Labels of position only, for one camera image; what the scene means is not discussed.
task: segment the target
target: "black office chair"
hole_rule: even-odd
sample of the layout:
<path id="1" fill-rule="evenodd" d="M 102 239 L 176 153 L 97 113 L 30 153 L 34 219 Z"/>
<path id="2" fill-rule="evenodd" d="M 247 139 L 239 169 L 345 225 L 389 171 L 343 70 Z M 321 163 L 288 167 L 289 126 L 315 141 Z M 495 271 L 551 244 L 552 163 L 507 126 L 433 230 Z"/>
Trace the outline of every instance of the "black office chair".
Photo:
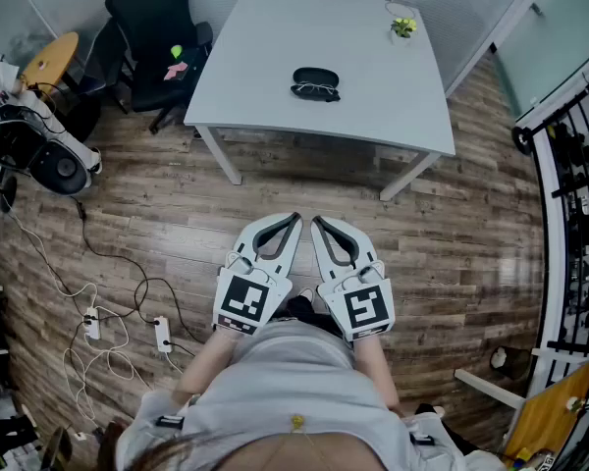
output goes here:
<path id="1" fill-rule="evenodd" d="M 94 38 L 77 94 L 85 95 L 104 90 L 114 103 L 127 114 L 127 109 L 122 105 L 113 89 L 119 81 L 128 87 L 133 86 L 133 81 L 122 71 L 123 65 L 127 65 L 129 71 L 132 74 L 134 72 L 125 57 L 125 52 L 127 52 L 127 42 L 116 21 L 111 18 Z"/>
<path id="2" fill-rule="evenodd" d="M 194 25 L 188 0 L 106 0 L 136 60 L 132 107 L 136 112 L 161 111 L 150 125 L 158 124 L 178 104 L 188 104 L 211 51 L 212 29 Z M 184 48 L 189 71 L 182 80 L 164 80 L 174 63 L 171 48 Z"/>

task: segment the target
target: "white shirt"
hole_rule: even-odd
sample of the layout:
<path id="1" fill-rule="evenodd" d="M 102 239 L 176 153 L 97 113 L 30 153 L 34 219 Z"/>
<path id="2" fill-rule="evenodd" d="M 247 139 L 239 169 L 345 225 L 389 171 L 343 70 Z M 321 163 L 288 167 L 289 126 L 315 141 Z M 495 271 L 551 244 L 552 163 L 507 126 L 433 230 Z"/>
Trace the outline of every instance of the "white shirt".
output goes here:
<path id="1" fill-rule="evenodd" d="M 195 405 L 177 410 L 168 392 L 147 393 L 118 441 L 116 465 L 123 470 L 146 448 L 180 433 L 194 435 L 183 468 L 212 469 L 243 445 L 289 433 L 292 417 L 301 415 L 305 433 L 352 435 L 389 470 L 468 469 L 437 414 L 403 421 L 388 410 L 371 380 L 353 370 L 352 359 L 340 339 L 322 330 L 298 321 L 270 323 L 239 344 L 233 364 Z M 165 414 L 185 417 L 180 432 L 155 426 Z M 436 444 L 413 445 L 410 432 L 430 435 Z"/>

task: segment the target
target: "laminate flooring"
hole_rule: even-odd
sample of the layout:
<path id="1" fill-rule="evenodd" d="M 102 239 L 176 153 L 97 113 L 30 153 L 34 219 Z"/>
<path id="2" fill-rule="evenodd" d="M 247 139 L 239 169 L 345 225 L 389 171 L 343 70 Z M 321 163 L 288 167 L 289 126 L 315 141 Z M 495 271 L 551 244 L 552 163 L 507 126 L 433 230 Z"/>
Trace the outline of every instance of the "laminate flooring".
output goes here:
<path id="1" fill-rule="evenodd" d="M 456 157 L 441 158 L 384 203 L 379 190 L 405 166 L 409 152 L 310 134 L 222 131 L 244 174 L 243 185 L 233 186 L 205 144 L 183 126 L 183 111 L 151 135 L 152 114 L 125 116 L 104 105 L 88 142 L 101 150 L 103 171 L 79 196 L 87 238 L 96 250 L 131 257 L 149 277 L 166 278 L 185 322 L 205 340 L 218 268 L 247 223 L 276 212 L 302 215 L 306 225 L 291 272 L 294 290 L 320 282 L 309 221 L 321 214 L 352 223 L 369 234 L 393 283 L 397 323 L 382 340 L 404 408 L 441 404 L 453 429 L 496 448 L 512 411 L 455 380 L 454 369 L 523 393 L 525 380 L 491 371 L 489 356 L 501 344 L 535 344 L 544 271 L 541 198 L 532 158 L 510 140 L 513 120 L 489 55 L 449 99 L 449 109 Z M 96 304 L 117 313 L 131 310 L 139 269 L 86 248 L 72 199 L 25 177 L 18 181 L 14 210 L 43 239 L 70 290 L 95 282 Z M 79 415 L 68 393 L 62 364 L 80 314 L 55 289 L 24 233 L 2 213 L 0 284 L 8 297 L 7 324 L 16 336 L 10 347 L 18 400 L 44 438 L 58 425 L 91 432 L 94 425 Z M 76 297 L 81 313 L 91 298 L 92 288 Z M 174 340 L 200 350 L 161 281 L 150 284 L 141 308 L 146 319 L 168 317 Z M 157 351 L 152 326 L 136 314 L 125 322 L 131 339 L 122 351 L 147 384 L 170 388 L 179 373 Z M 124 339 L 118 320 L 101 328 L 106 346 Z M 85 362 L 93 357 L 82 329 L 75 350 Z M 190 361 L 179 349 L 170 358 L 182 369 Z M 130 375 L 118 358 L 111 363 Z M 71 378 L 75 392 L 80 385 Z M 137 378 L 111 375 L 104 357 L 92 364 L 87 380 L 103 428 L 113 417 L 129 420 L 146 390 Z M 92 438 L 75 442 L 72 468 L 91 465 L 96 449 Z"/>

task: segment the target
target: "shoe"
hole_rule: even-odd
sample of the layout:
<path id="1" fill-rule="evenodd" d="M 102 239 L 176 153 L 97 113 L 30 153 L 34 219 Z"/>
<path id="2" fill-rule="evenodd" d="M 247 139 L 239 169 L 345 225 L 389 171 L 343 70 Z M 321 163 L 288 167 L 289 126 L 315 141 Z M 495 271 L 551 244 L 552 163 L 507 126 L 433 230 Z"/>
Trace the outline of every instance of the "shoe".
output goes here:
<path id="1" fill-rule="evenodd" d="M 102 156 L 100 153 L 100 150 L 98 150 L 98 148 L 92 148 L 91 149 L 92 152 L 96 152 L 99 157 L 98 157 L 98 163 L 92 167 L 89 171 L 91 173 L 94 173 L 95 175 L 100 175 L 100 172 L 102 171 Z"/>
<path id="2" fill-rule="evenodd" d="M 304 288 L 298 293 L 298 295 L 304 296 L 305 298 L 307 298 L 310 301 L 310 303 L 314 303 L 314 289 Z"/>

